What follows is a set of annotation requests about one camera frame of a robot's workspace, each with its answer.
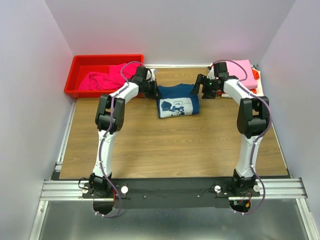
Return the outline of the dark blue t shirt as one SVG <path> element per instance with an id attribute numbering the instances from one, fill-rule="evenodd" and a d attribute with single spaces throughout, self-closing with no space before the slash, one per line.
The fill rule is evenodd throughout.
<path id="1" fill-rule="evenodd" d="M 175 86 L 159 86 L 161 98 L 157 99 L 157 112 L 160 119 L 197 115 L 200 103 L 197 94 L 191 94 L 193 84 L 180 83 Z"/>

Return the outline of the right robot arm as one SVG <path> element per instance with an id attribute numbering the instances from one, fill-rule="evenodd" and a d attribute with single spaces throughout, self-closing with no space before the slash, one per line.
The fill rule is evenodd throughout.
<path id="1" fill-rule="evenodd" d="M 269 99 L 258 96 L 243 85 L 248 72 L 239 63 L 231 60 L 244 72 L 244 78 L 231 75 L 228 60 L 216 61 L 209 66 L 207 75 L 198 74 L 192 95 L 197 95 L 200 88 L 203 99 L 214 99 L 218 91 L 228 94 L 238 104 L 236 126 L 241 134 L 240 155 L 231 178 L 230 190 L 233 194 L 243 194 L 252 190 L 256 184 L 256 161 L 260 143 L 272 125 Z"/>

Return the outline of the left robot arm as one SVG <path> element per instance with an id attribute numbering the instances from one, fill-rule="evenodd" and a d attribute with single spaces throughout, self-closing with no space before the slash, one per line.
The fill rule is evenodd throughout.
<path id="1" fill-rule="evenodd" d="M 111 94 L 101 95 L 95 116 L 98 130 L 98 149 L 89 188 L 101 197 L 106 197 L 116 187 L 111 182 L 112 157 L 118 132 L 125 120 L 126 104 L 139 94 L 158 99 L 161 94 L 156 80 L 156 69 L 138 66 L 131 78 L 124 77 L 124 85 Z"/>

